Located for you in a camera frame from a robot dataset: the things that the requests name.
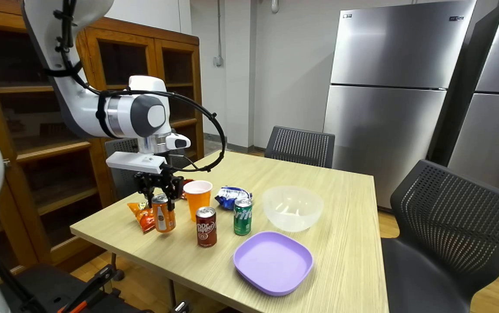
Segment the chair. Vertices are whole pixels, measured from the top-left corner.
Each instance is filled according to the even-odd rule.
[[[115,152],[138,152],[138,139],[112,139],[106,141],[106,157]],[[124,199],[138,192],[132,171],[110,169],[113,179],[113,199]]]
[[[392,195],[398,239],[383,239],[390,312],[470,312],[499,277],[499,190],[418,162]]]
[[[273,127],[265,157],[332,167],[334,139],[332,134]]]

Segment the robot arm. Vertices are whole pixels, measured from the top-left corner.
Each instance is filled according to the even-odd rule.
[[[160,174],[171,150],[192,146],[169,126],[165,84],[155,77],[131,77],[129,93],[96,93],[86,84],[73,39],[103,18],[113,0],[25,0],[23,16],[39,58],[51,75],[68,127],[86,138],[138,138],[139,153],[115,153],[113,169]]]

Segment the cabinet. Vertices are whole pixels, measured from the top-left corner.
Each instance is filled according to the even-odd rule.
[[[70,225],[110,204],[105,139],[77,139],[25,32],[19,0],[0,0],[0,247],[11,266],[51,263],[72,270],[98,249]],[[153,75],[200,103],[199,39],[101,19],[77,40],[89,84],[122,89],[131,75]],[[171,103],[172,127],[204,157],[202,115]]]

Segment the floor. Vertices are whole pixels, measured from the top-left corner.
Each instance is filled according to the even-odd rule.
[[[207,145],[207,152],[216,150],[218,145]],[[381,237],[392,239],[398,235],[397,221],[392,214],[379,212],[379,232]],[[110,263],[110,254],[101,254],[82,268],[75,270],[73,275],[89,280],[99,268]],[[119,268],[125,272],[125,279],[122,282],[115,282],[113,286],[120,289],[122,298],[139,308],[152,310],[153,313],[169,313],[171,310],[171,294],[169,294],[169,280],[153,272],[152,268],[139,265],[136,261],[129,261],[119,258]],[[176,284],[178,299],[192,305],[195,313],[211,313],[226,310],[223,305],[195,292],[185,289]],[[471,303],[471,313],[499,313],[499,280],[480,291]]]

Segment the plate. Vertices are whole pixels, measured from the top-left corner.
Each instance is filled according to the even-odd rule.
[[[292,239],[265,232],[251,237],[233,254],[237,272],[270,296],[296,291],[313,268],[312,252]]]

